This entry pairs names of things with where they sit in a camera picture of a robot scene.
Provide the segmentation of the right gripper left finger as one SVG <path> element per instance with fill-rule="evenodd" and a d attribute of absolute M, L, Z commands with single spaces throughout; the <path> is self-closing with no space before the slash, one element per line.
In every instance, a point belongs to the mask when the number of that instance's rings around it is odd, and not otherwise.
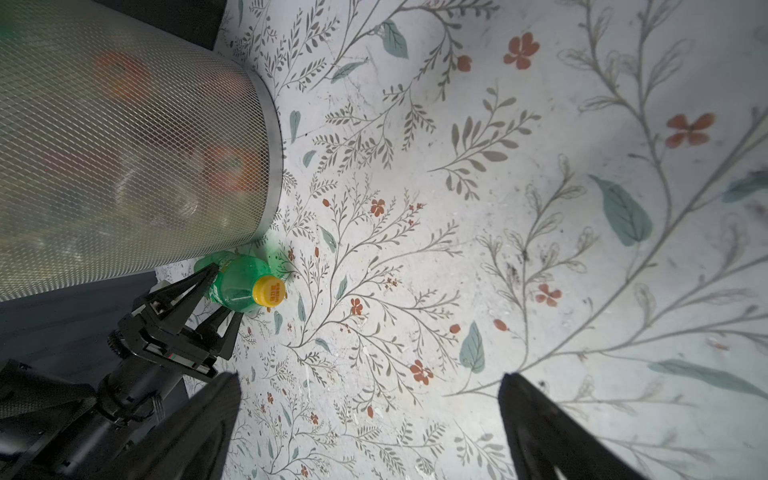
<path fill-rule="evenodd" d="M 94 479 L 220 479 L 242 392 L 224 372 Z"/>

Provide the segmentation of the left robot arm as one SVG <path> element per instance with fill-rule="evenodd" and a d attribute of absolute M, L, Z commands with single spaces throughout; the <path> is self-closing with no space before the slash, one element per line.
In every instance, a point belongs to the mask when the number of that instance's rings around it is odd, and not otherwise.
<path fill-rule="evenodd" d="M 242 320 L 218 308 L 188 320 L 219 269 L 136 299 L 108 339 L 120 364 L 98 386 L 75 384 L 15 360 L 1 368 L 5 479 L 219 479 L 242 398 L 217 371 Z"/>

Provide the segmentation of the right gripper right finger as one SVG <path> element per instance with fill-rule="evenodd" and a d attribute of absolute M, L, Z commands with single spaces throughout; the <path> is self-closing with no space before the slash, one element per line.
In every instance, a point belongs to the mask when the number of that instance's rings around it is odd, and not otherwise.
<path fill-rule="evenodd" d="M 519 479 L 641 477 L 522 375 L 503 377 L 498 404 Z"/>

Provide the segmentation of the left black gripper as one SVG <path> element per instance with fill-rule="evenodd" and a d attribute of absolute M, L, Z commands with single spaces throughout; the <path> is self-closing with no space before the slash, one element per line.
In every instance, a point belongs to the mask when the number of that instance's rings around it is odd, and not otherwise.
<path fill-rule="evenodd" d="M 216 359 L 230 360 L 233 355 L 243 313 L 221 306 L 195 331 L 184 326 L 218 272 L 219 267 L 210 264 L 148 293 L 145 303 L 153 311 L 153 320 L 145 311 L 129 313 L 109 334 L 109 347 L 121 359 L 135 356 L 201 381 L 212 380 L 219 374 Z"/>

